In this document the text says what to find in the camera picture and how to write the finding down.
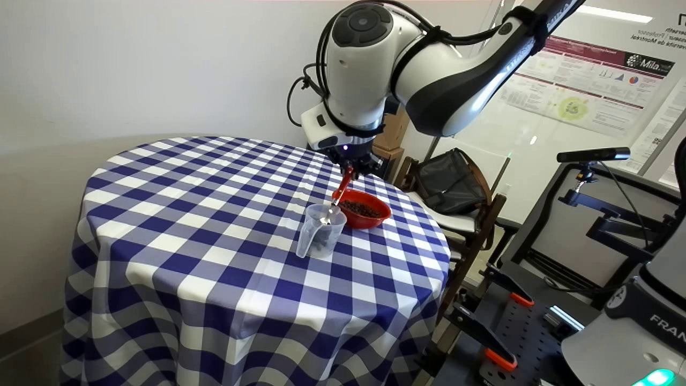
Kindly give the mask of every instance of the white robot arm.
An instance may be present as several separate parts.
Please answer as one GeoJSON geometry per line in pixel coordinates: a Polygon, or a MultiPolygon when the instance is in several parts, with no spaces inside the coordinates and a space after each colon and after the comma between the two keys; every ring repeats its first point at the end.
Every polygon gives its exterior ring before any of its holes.
{"type": "Polygon", "coordinates": [[[454,134],[583,0],[525,0],[505,21],[451,37],[413,8],[360,0],[336,12],[317,44],[322,102],[303,113],[313,150],[366,144],[381,130],[389,98],[426,134],[454,134]],[[484,42],[463,57],[454,44],[484,42]]]}

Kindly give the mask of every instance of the round table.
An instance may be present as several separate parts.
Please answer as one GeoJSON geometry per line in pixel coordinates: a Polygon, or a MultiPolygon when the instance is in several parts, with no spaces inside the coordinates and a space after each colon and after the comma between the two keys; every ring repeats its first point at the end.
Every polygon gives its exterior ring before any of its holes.
{"type": "Polygon", "coordinates": [[[65,383],[407,383],[451,250],[400,189],[375,228],[301,260],[305,207],[341,171],[317,151],[170,137],[87,186],[66,281],[65,383]]]}

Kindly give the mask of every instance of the chair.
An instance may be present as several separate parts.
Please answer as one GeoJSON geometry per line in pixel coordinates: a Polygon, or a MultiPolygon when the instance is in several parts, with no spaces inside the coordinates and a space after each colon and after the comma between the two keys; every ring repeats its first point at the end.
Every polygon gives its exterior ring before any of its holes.
{"type": "Polygon", "coordinates": [[[503,260],[527,263],[601,308],[653,257],[677,205],[676,191],[639,176],[560,164],[503,260]],[[593,171],[595,180],[580,189],[581,171],[593,171]]]}
{"type": "MultiPolygon", "coordinates": [[[[420,163],[414,160],[413,156],[406,156],[400,174],[394,178],[394,184],[406,191],[414,201],[419,201],[420,205],[425,205],[425,209],[436,218],[436,222],[445,228],[447,240],[451,243],[452,250],[458,250],[458,257],[452,257],[454,268],[451,268],[448,273],[448,282],[447,282],[447,292],[445,298],[439,301],[439,317],[447,313],[447,308],[452,303],[454,295],[460,294],[465,273],[469,272],[476,255],[484,248],[493,247],[493,228],[498,225],[498,213],[506,203],[505,194],[496,192],[496,186],[500,182],[500,178],[505,176],[509,166],[509,160],[505,163],[505,166],[500,169],[496,182],[492,184],[492,199],[486,203],[486,207],[483,207],[476,217],[471,213],[443,213],[436,211],[433,207],[430,207],[423,197],[416,192],[416,178],[420,171],[420,163]]],[[[509,242],[509,237],[512,235],[506,227],[506,235],[500,240],[498,250],[505,248],[505,243],[509,242]]]]}

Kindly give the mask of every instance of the black metal frame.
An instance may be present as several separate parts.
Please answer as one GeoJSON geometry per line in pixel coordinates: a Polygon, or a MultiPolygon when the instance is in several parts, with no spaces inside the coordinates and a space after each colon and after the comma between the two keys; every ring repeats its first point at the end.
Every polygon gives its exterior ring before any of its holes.
{"type": "MultiPolygon", "coordinates": [[[[625,263],[614,272],[614,277],[605,282],[605,285],[597,285],[593,282],[590,279],[581,277],[580,272],[557,263],[555,260],[539,253],[532,243],[536,242],[536,237],[541,235],[541,232],[544,228],[544,225],[549,222],[549,217],[552,217],[552,207],[557,199],[563,201],[569,201],[569,197],[563,197],[560,194],[560,189],[563,184],[566,182],[569,174],[570,171],[585,171],[587,166],[593,166],[593,171],[597,176],[602,176],[602,178],[617,178],[619,184],[629,184],[633,189],[639,189],[639,191],[646,191],[649,194],[657,194],[665,201],[671,201],[676,203],[676,207],[679,205],[679,194],[676,191],[669,191],[667,186],[660,186],[657,182],[649,182],[649,180],[643,180],[639,176],[633,176],[633,174],[626,174],[626,171],[615,171],[609,174],[605,166],[597,166],[597,164],[587,164],[587,163],[566,163],[566,164],[560,164],[555,176],[552,178],[549,186],[544,189],[544,192],[541,194],[541,199],[536,201],[534,209],[530,211],[525,225],[532,225],[530,232],[525,234],[518,234],[518,237],[523,237],[523,242],[515,248],[518,250],[506,250],[505,257],[511,257],[512,261],[521,263],[521,261],[530,261],[532,266],[536,266],[539,269],[543,269],[549,279],[563,282],[563,285],[569,285],[569,286],[575,286],[580,290],[581,294],[585,294],[595,306],[602,306],[609,295],[629,279],[629,273],[639,266],[643,263],[646,260],[653,257],[653,248],[638,248],[629,242],[623,242],[619,237],[612,235],[612,232],[623,232],[617,227],[614,227],[614,222],[609,218],[598,218],[593,228],[587,232],[590,237],[619,250],[619,253],[629,253],[625,263]]],[[[647,218],[647,217],[642,217],[638,218],[633,211],[625,209],[625,207],[617,207],[609,201],[602,201],[602,199],[595,199],[590,194],[581,194],[578,192],[578,199],[580,203],[595,203],[593,207],[598,205],[605,205],[609,211],[614,209],[623,209],[626,217],[626,221],[638,221],[638,222],[647,222],[647,225],[665,225],[660,221],[654,221],[654,218],[647,218]]]]}

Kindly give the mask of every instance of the poster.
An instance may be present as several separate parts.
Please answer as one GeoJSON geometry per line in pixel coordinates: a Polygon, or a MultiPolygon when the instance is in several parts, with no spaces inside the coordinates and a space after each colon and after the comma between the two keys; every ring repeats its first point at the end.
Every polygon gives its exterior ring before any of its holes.
{"type": "Polygon", "coordinates": [[[549,37],[511,77],[503,98],[608,137],[638,137],[671,68],[669,60],[549,37]]]}

